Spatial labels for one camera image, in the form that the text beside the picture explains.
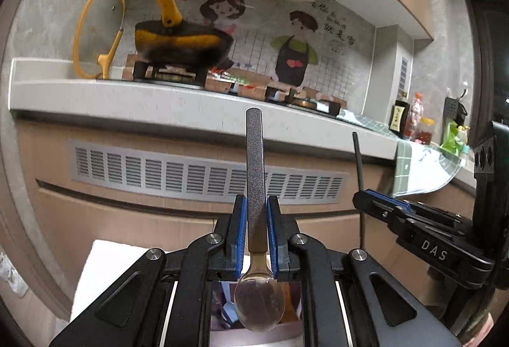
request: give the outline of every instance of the red heart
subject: red heart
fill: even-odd
[[[291,67],[291,68],[295,68],[295,67],[303,67],[304,64],[302,63],[302,61],[300,60],[292,60],[292,59],[288,59],[287,60],[287,66],[288,67]]]

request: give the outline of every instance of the green checkered cloth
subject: green checkered cloth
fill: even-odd
[[[443,188],[460,170],[460,159],[438,145],[421,145],[400,139],[387,124],[341,110],[337,119],[398,141],[393,196],[429,193]]]
[[[415,159],[412,154],[419,150],[421,156]],[[423,160],[427,159],[426,176],[422,177]],[[393,196],[403,196],[416,193],[429,193],[443,188],[448,184],[460,170],[460,159],[453,154],[442,150],[438,145],[431,144],[429,146],[420,145],[408,140],[399,139],[398,150],[396,152],[396,171],[394,174]],[[419,187],[409,187],[414,184],[412,178],[418,177]]]
[[[399,139],[398,136],[396,136],[393,132],[389,130],[389,126],[387,124],[380,123],[379,121],[375,121],[369,117],[362,116],[360,114],[354,114],[349,110],[341,109],[336,119],[339,121],[344,121],[346,123],[354,124],[355,126],[358,126],[360,128],[367,128],[372,132],[387,137]]]

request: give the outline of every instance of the spoon handle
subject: spoon handle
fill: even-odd
[[[246,112],[246,140],[248,155],[248,250],[250,253],[266,253],[267,215],[265,207],[265,166],[263,162],[263,129],[261,110]]]

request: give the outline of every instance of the blue gripper pad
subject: blue gripper pad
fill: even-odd
[[[270,266],[272,269],[272,275],[277,278],[279,274],[279,264],[277,262],[277,245],[276,235],[274,233],[274,221],[272,220],[272,211],[270,209],[269,199],[266,201],[267,207],[267,232],[269,237],[269,254],[270,254]]]
[[[384,195],[382,193],[376,192],[376,191],[374,191],[372,189],[366,189],[365,192],[369,193],[372,196],[376,196],[377,198],[380,198],[380,199],[388,202],[389,204],[392,204],[392,205],[395,205],[395,206],[401,206],[407,212],[410,212],[410,205],[405,203],[405,202],[403,202],[403,201],[401,201],[401,200],[397,200],[397,199],[391,198],[391,197],[389,197],[387,195]]]
[[[235,277],[240,278],[242,266],[244,265],[244,248],[246,245],[246,226],[248,224],[248,199],[242,200],[240,211],[239,236],[237,237],[237,253],[235,259]]]

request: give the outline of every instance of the kitchen countertop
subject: kitchen countertop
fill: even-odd
[[[87,117],[144,123],[179,132],[245,136],[245,112],[261,109],[266,141],[305,146],[325,155],[353,153],[352,132],[361,152],[384,160],[395,159],[397,139],[328,117],[262,101],[159,84],[119,81],[122,67],[113,67],[111,81],[83,80],[74,75],[72,62],[15,58],[11,64],[8,105],[11,111],[39,112],[72,118]],[[475,190],[473,168],[456,176],[467,190]]]

